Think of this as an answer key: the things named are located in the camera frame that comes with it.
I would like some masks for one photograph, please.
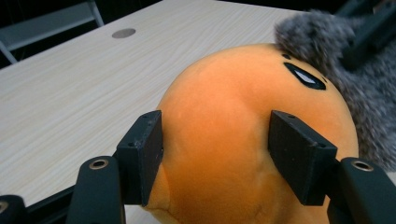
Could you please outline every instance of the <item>black eye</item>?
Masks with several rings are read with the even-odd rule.
[[[297,67],[296,65],[292,63],[283,63],[285,66],[291,71],[292,74],[294,74],[297,79],[303,83],[306,87],[315,89],[315,90],[321,90],[325,91],[326,90],[326,85],[320,81],[317,77],[314,77],[310,73],[306,72],[305,70]]]

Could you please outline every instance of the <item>dark background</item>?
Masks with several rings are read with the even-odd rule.
[[[31,18],[44,15],[46,13],[70,7],[83,0],[0,0],[0,28],[29,20]],[[144,7],[160,2],[160,0],[95,0],[96,5],[105,23],[112,22],[123,16],[131,14]],[[327,10],[331,13],[345,3],[344,0],[318,1],[318,0],[235,0],[227,2],[245,3],[258,6],[280,7],[295,10],[308,10],[311,8]],[[12,53],[17,60],[22,60],[45,49],[49,49],[63,43],[78,35],[82,35],[97,28],[94,21],[88,22],[77,28],[54,35],[42,41],[21,49],[16,49]],[[0,54],[0,69],[8,66],[6,57]]]

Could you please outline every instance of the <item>screw hole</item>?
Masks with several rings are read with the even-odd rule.
[[[97,161],[91,162],[90,168],[92,170],[100,170],[100,169],[107,167],[107,165],[108,165],[107,160],[97,160]]]
[[[128,29],[123,29],[123,30],[117,31],[116,33],[114,33],[112,35],[112,37],[116,38],[116,39],[123,39],[128,36],[134,35],[134,33],[136,33],[136,29],[128,28]]]
[[[363,161],[353,161],[352,165],[365,172],[372,172],[374,170],[374,167],[371,166],[370,164],[367,164],[366,162]]]

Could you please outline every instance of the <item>round hole in table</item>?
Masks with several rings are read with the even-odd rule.
[[[133,28],[127,28],[127,29],[122,29],[122,30],[118,30],[117,32],[115,32],[112,37],[116,38],[116,39],[122,39],[122,38],[126,38],[128,36],[133,35],[134,33],[136,33],[136,29]]]

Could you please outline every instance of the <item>wooden table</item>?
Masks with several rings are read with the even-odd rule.
[[[76,183],[86,160],[112,155],[189,64],[220,49],[273,42],[295,12],[164,0],[0,71],[0,195],[30,205]],[[118,30],[134,28],[126,38]],[[157,223],[127,206],[128,223]]]

